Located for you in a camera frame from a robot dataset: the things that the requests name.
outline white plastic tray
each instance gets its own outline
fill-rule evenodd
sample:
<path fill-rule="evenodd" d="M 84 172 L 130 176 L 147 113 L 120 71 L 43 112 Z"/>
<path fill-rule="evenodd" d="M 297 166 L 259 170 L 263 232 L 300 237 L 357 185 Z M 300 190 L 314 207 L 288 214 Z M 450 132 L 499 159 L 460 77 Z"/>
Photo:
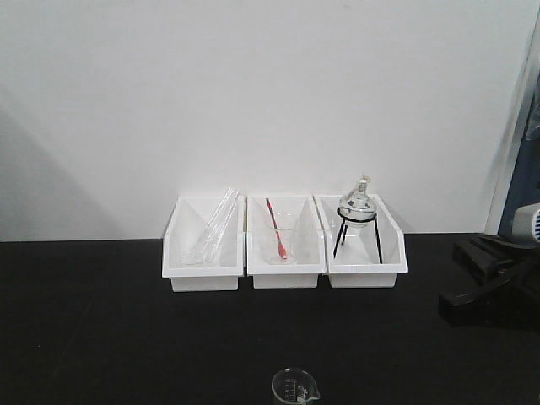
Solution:
<path fill-rule="evenodd" d="M 269 212 L 265 197 L 247 199 L 247 274 L 255 289 L 315 288 L 326 271 L 324 234 L 311 196 L 268 196 L 276 216 L 288 214 L 294 222 L 294 262 L 269 262 L 265 253 Z M 277 242 L 272 244 L 277 249 Z"/>
<path fill-rule="evenodd" d="M 340 196 L 315 196 L 321 216 L 327 249 L 327 268 L 333 288 L 393 287 L 397 275 L 407 272 L 403 232 L 377 195 L 370 195 L 377 204 L 377 224 L 381 238 L 382 264 L 379 263 L 375 226 L 348 227 L 344 245 L 333 250 L 342 219 L 338 216 Z"/>
<path fill-rule="evenodd" d="M 238 197 L 235 213 L 225 230 L 214 262 L 187 266 L 182 256 L 204 231 L 221 198 L 179 197 L 163 239 L 162 276 L 170 278 L 173 291 L 238 289 L 244 274 L 244 217 L 246 199 Z"/>

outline black tabletop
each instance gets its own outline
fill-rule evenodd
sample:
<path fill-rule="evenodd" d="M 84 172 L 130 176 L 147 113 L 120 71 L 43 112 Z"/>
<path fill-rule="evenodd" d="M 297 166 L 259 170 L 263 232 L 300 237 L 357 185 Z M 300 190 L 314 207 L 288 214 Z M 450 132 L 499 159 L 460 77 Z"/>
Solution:
<path fill-rule="evenodd" d="M 466 235 L 407 235 L 393 289 L 172 293 L 161 241 L 0 244 L 1 404 L 271 403 L 308 370 L 320 404 L 534 404 L 540 335 L 451 327 Z"/>

